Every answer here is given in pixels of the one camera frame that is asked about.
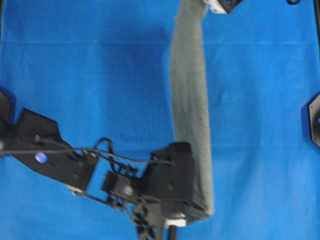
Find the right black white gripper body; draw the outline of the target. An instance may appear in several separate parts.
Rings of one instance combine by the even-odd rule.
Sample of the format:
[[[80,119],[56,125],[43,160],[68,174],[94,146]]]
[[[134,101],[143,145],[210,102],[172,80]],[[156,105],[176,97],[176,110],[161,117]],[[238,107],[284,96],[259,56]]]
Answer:
[[[243,0],[203,0],[215,14],[229,14]]]

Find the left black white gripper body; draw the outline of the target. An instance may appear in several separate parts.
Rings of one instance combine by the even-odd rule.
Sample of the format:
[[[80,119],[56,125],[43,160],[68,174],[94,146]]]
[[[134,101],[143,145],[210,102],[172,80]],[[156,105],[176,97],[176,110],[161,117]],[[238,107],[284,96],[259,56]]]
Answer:
[[[198,182],[191,145],[176,142],[150,154],[141,178],[141,195],[160,205],[166,226],[184,227],[210,216]]]

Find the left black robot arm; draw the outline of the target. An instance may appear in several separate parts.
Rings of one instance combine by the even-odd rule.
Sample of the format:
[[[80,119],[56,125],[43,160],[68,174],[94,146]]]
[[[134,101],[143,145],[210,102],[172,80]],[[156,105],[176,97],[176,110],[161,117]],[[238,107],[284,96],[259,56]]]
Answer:
[[[176,228],[206,219],[209,214],[200,192],[196,190],[195,160],[187,142],[172,143],[154,151],[142,176],[137,169],[120,162],[113,143],[105,139],[107,150],[97,146],[73,148],[60,135],[56,121],[24,109],[16,124],[11,124],[11,110],[0,110],[0,153],[11,155],[34,172],[68,186],[84,198],[99,159],[107,160],[107,172],[101,186],[107,193],[103,204],[126,211],[141,240],[160,240],[164,228],[174,239]]]

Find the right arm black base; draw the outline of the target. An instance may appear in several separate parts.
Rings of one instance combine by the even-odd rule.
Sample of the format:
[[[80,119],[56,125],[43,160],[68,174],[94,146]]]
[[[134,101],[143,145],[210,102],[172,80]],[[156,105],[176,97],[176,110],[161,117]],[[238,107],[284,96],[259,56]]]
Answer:
[[[320,93],[314,94],[301,108],[303,139],[320,149]]]

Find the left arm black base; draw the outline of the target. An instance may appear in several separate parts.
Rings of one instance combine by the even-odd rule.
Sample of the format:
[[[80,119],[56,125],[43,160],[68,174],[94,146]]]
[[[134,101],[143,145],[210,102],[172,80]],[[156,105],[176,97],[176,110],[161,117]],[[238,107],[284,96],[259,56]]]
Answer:
[[[15,120],[16,97],[11,91],[0,87],[0,119],[12,124]]]

